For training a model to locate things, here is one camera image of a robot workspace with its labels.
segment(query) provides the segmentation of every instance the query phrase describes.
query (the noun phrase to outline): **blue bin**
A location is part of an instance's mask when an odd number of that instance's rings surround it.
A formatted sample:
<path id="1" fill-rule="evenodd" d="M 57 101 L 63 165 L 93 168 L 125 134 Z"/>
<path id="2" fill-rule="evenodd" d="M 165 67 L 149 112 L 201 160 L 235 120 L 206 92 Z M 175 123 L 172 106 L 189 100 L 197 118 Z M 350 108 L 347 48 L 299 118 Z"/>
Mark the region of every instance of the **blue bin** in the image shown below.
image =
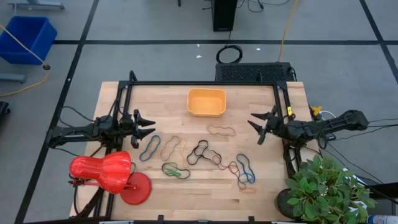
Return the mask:
<path id="1" fill-rule="evenodd" d="M 57 31 L 46 17 L 14 16 L 6 28 L 42 60 L 47 56 L 57 36 Z M 0 35 L 0 56 L 9 63 L 42 64 L 6 32 Z"/>

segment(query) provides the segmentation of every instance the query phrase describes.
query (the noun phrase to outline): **orange plastic container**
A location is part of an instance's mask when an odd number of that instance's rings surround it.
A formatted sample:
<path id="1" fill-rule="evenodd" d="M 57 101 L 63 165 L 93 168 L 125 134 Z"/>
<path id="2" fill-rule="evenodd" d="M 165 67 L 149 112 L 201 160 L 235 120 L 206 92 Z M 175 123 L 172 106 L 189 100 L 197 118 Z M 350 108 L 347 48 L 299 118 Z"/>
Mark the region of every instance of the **orange plastic container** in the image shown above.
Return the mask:
<path id="1" fill-rule="evenodd" d="M 226 109 L 225 91 L 193 88 L 188 93 L 187 108 L 194 116 L 221 116 Z"/>

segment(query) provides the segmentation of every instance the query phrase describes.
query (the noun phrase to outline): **yellow cable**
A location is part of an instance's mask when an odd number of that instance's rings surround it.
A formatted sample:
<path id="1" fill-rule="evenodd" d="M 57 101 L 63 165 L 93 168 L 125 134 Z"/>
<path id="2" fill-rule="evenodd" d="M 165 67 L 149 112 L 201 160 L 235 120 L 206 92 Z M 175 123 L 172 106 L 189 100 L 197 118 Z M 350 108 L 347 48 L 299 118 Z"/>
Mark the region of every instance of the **yellow cable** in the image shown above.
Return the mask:
<path id="1" fill-rule="evenodd" d="M 284 31 L 284 36 L 283 36 L 283 38 L 282 38 L 282 43 L 280 43 L 280 50 L 279 50 L 278 62 L 279 62 L 279 61 L 281 60 L 281 58 L 282 58 L 282 53 L 283 53 L 283 51 L 284 51 L 284 42 L 285 42 L 286 33 L 287 33 L 287 30 L 288 30 L 289 27 L 290 27 L 290 22 L 291 22 L 291 20 L 292 20 L 292 18 L 293 18 L 293 14 L 294 14 L 294 11 L 296 10 L 296 6 L 297 6 L 297 2 L 298 2 L 298 1 L 299 1 L 299 0 L 294 0 L 293 9 L 291 10 L 289 19 L 288 19 L 287 22 L 286 22 L 286 27 L 285 27 L 285 31 Z"/>
<path id="2" fill-rule="evenodd" d="M 38 60 L 40 60 L 40 62 L 42 62 L 42 65 L 43 65 L 43 66 L 48 66 L 47 63 L 45 63 L 39 56 L 37 56 L 35 53 L 33 53 L 31 50 L 29 50 L 23 43 L 21 43 L 16 37 L 14 37 L 14 35 L 12 35 L 2 24 L 0 24 L 0 28 L 2 28 L 8 35 L 10 35 L 21 47 L 25 48 L 29 53 L 31 53 L 31 54 L 32 54 L 33 56 L 35 56 Z M 46 70 L 46 71 L 45 71 L 44 79 L 43 79 L 42 81 L 39 81 L 39 82 L 37 82 L 37 83 L 35 83 L 35 84 L 32 84 L 32 85 L 27 86 L 27 87 L 25 87 L 25 88 L 22 88 L 22 89 L 20 89 L 20 90 L 17 90 L 17 91 L 13 91 L 13 92 L 10 92 L 10 93 L 6 93 L 6 94 L 3 94 L 3 95 L 0 95 L 0 97 L 11 96 L 11 95 L 20 93 L 20 92 L 22 92 L 22 91 L 28 90 L 28 89 L 30 89 L 30 88 L 32 88 L 32 87 L 37 86 L 37 85 L 40 85 L 40 84 L 42 84 L 43 82 L 45 82 L 45 81 L 49 78 L 49 75 L 50 75 L 50 74 L 49 74 L 49 71 Z"/>

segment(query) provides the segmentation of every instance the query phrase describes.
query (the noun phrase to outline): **potted plant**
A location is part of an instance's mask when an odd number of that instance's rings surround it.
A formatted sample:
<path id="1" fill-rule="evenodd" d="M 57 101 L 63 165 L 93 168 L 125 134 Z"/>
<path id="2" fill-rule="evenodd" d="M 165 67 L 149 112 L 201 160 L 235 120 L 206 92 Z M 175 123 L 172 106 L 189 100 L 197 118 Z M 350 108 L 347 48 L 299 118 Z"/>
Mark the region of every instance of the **potted plant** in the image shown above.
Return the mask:
<path id="1" fill-rule="evenodd" d="M 312 161 L 301 163 L 300 171 L 286 184 L 290 189 L 279 193 L 276 204 L 289 218 L 354 224 L 365 222 L 368 217 L 363 204 L 374 208 L 376 203 L 352 171 L 343 170 L 329 157 L 316 155 Z"/>

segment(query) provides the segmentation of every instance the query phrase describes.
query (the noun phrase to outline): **wooden table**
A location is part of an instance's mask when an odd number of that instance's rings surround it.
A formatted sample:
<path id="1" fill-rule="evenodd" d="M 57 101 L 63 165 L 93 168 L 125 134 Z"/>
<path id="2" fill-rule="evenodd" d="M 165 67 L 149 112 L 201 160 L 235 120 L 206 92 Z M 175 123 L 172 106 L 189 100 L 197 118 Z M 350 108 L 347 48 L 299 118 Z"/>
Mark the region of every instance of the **wooden table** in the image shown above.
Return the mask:
<path id="1" fill-rule="evenodd" d="M 117 92 L 117 82 L 104 82 L 99 93 L 95 117 L 107 114 Z M 265 113 L 275 105 L 274 92 L 268 86 L 201 86 L 200 88 L 220 88 L 226 92 L 227 110 L 219 118 L 195 117 L 187 110 L 187 94 L 194 86 L 134 86 L 130 104 L 130 113 L 139 109 L 145 119 L 156 121 L 153 128 L 162 143 L 158 152 L 147 162 L 141 162 L 139 154 L 145 149 L 152 134 L 140 142 L 139 149 L 133 149 L 130 138 L 123 144 L 124 151 L 130 153 L 132 161 L 137 164 L 136 171 L 143 172 L 152 180 L 152 193 L 141 205 L 128 205 L 115 196 L 113 220 L 156 220 L 164 215 L 165 220 L 229 220 L 247 221 L 254 216 L 256 221 L 288 220 L 275 208 L 276 195 L 286 188 L 287 172 L 282 158 L 282 140 L 268 134 L 263 145 L 258 145 L 258 135 L 247 120 L 264 124 L 263 121 L 250 113 Z M 307 98 L 303 83 L 288 83 L 289 97 L 296 119 L 310 120 Z M 209 125 L 231 126 L 236 136 L 212 135 L 206 127 Z M 254 194 L 239 191 L 236 176 L 228 170 L 219 170 L 210 161 L 199 161 L 189 166 L 191 176 L 180 180 L 166 176 L 161 167 L 159 149 L 173 135 L 186 141 L 183 156 L 186 157 L 201 139 L 209 142 L 209 148 L 220 153 L 223 164 L 236 160 L 238 153 L 243 153 L 251 161 L 256 175 L 256 182 L 248 187 L 256 189 Z M 318 149 L 316 142 L 308 145 Z M 90 142 L 86 155 L 99 147 L 98 142 Z M 182 166 L 182 157 L 177 147 L 168 162 L 176 162 Z M 105 149 L 96 156 L 103 157 Z M 314 155 L 309 150 L 302 150 L 303 160 Z M 96 187 L 82 186 L 78 188 L 78 207 L 82 209 L 96 192 Z M 101 207 L 101 215 L 106 208 L 105 193 Z"/>

